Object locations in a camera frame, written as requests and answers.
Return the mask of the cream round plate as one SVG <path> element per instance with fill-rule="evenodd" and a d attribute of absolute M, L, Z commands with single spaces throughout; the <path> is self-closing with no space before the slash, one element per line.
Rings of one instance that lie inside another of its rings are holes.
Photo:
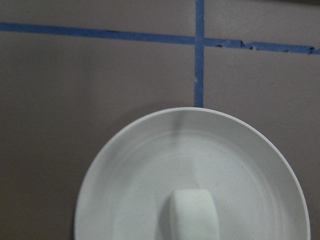
<path fill-rule="evenodd" d="M 148 114 L 113 136 L 78 195 L 77 240 L 171 240 L 170 196 L 206 189 L 221 240 L 308 240 L 306 200 L 278 149 L 222 112 L 179 107 Z"/>

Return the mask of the white bun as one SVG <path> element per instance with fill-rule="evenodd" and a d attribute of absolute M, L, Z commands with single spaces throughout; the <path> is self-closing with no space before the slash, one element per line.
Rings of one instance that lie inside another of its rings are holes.
<path fill-rule="evenodd" d="M 173 190 L 160 212 L 158 231 L 158 240 L 219 240 L 211 193 L 202 188 Z"/>

